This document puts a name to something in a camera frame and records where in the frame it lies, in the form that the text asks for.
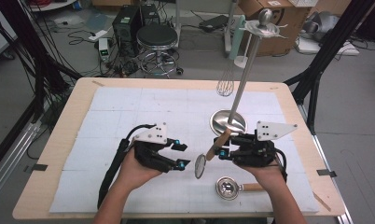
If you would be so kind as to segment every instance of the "hand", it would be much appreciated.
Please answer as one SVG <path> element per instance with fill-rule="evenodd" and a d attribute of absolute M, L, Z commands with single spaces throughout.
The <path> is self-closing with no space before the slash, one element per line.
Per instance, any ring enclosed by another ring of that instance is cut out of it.
<path fill-rule="evenodd" d="M 130 149 L 121 164 L 118 178 L 115 183 L 129 191 L 138 189 L 151 178 L 161 175 L 162 172 L 147 168 L 134 157 L 134 148 Z"/>
<path fill-rule="evenodd" d="M 276 189 L 280 185 L 286 185 L 276 161 L 273 161 L 266 167 L 239 167 L 251 173 L 257 179 L 257 183 L 259 183 L 266 191 Z"/>

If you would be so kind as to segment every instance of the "metal rod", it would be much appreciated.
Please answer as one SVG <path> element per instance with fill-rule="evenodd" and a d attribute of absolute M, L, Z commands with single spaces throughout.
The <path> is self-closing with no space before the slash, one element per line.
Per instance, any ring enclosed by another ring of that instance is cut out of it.
<path fill-rule="evenodd" d="M 261 38 L 257 35 L 254 35 L 254 38 L 252 40 L 252 42 L 254 43 L 252 45 L 251 43 L 249 43 L 249 45 L 251 45 L 251 52 L 249 53 L 248 61 L 246 62 L 246 67 L 243 70 L 243 76 L 241 77 L 241 81 L 237 90 L 236 97 L 234 98 L 233 107 L 231 108 L 231 111 L 229 114 L 228 124 L 232 124 L 233 122 L 238 104 L 240 103 L 241 96 L 243 95 L 243 89 L 245 89 L 246 80 L 248 79 L 249 73 L 251 72 L 252 63 L 254 62 L 254 59 L 257 56 L 257 50 L 259 49 L 260 41 L 261 41 Z"/>
<path fill-rule="evenodd" d="M 248 42 L 247 42 L 247 45 L 246 45 L 246 48 L 245 48 L 245 52 L 243 53 L 243 61 L 245 61 L 245 59 L 246 59 L 246 53 L 248 52 L 249 43 L 251 43 L 251 39 L 252 39 L 252 34 L 249 34 L 249 38 L 248 38 Z"/>

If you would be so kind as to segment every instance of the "cardboard box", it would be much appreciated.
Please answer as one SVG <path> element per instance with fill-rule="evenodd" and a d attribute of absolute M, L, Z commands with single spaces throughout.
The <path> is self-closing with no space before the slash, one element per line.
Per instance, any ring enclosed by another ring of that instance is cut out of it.
<path fill-rule="evenodd" d="M 310 7 L 295 7 L 288 0 L 266 1 L 266 0 L 241 0 L 240 9 L 243 11 L 246 19 L 257 20 L 258 14 L 262 8 L 272 10 L 272 23 L 283 26 L 280 29 L 280 35 L 287 37 L 264 38 L 260 42 L 257 56 L 282 55 L 287 54 L 296 44 L 296 38 L 303 27 L 303 24 L 309 16 Z M 245 50 L 249 33 L 245 31 L 241 48 Z"/>

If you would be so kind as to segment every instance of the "metal bowl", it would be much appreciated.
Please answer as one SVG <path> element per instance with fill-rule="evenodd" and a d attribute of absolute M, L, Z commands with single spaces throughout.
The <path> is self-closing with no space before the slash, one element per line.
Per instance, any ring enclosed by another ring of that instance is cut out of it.
<path fill-rule="evenodd" d="M 216 181 L 215 189 L 217 194 L 225 200 L 233 200 L 237 198 L 239 186 L 237 182 L 228 176 L 223 176 Z"/>
<path fill-rule="evenodd" d="M 237 135 L 238 133 L 246 133 L 248 130 L 248 124 L 246 119 L 239 113 L 235 113 L 234 119 L 231 124 L 228 123 L 230 110 L 219 110 L 216 111 L 210 119 L 210 126 L 213 132 L 219 136 L 226 128 L 231 130 L 231 135 Z"/>

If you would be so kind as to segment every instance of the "black stool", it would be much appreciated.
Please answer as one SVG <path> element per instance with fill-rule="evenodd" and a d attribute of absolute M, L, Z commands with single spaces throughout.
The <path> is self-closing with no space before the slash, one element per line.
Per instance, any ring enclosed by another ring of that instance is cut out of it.
<path fill-rule="evenodd" d="M 163 52 L 171 49 L 178 41 L 178 35 L 173 28 L 156 23 L 144 26 L 137 33 L 137 41 L 143 48 L 154 51 L 141 60 L 141 69 L 146 74 L 170 78 L 168 75 L 175 69 L 179 75 L 183 73 L 175 58 Z"/>

